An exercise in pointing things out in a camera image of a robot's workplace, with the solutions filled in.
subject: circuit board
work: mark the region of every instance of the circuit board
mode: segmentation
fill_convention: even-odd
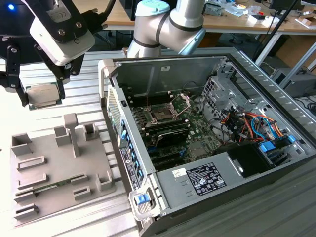
[[[158,148],[153,144],[152,139],[142,134],[153,165],[159,171],[211,156],[221,146],[220,140],[210,129],[200,109],[195,106],[193,100],[187,96],[186,98],[190,103],[189,107],[187,101],[180,96],[171,102],[173,113],[169,112],[170,103],[132,109],[140,132],[144,130],[142,129],[144,126],[154,127],[156,124],[177,120],[188,121],[185,127],[189,130],[189,135],[184,141],[174,141],[170,146]]]

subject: blue light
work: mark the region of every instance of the blue light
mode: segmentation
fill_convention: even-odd
[[[9,4],[9,5],[8,5],[8,8],[9,8],[9,10],[11,10],[11,11],[14,11],[14,10],[15,10],[15,6],[12,5],[12,4]]]

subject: screw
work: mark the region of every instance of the screw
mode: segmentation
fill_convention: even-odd
[[[81,27],[82,27],[81,22],[77,22],[77,23],[76,23],[76,26],[77,26],[78,28],[81,28]]]
[[[58,33],[61,35],[61,36],[64,36],[65,35],[65,31],[63,29],[59,29],[58,30]]]

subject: power supply label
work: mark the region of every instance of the power supply label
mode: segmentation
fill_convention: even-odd
[[[199,196],[203,196],[226,186],[225,181],[214,163],[187,170],[187,175]]]

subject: motherboard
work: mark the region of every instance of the motherboard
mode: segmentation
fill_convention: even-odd
[[[221,146],[199,105],[185,93],[168,96],[167,103],[131,108],[158,171],[211,156]]]

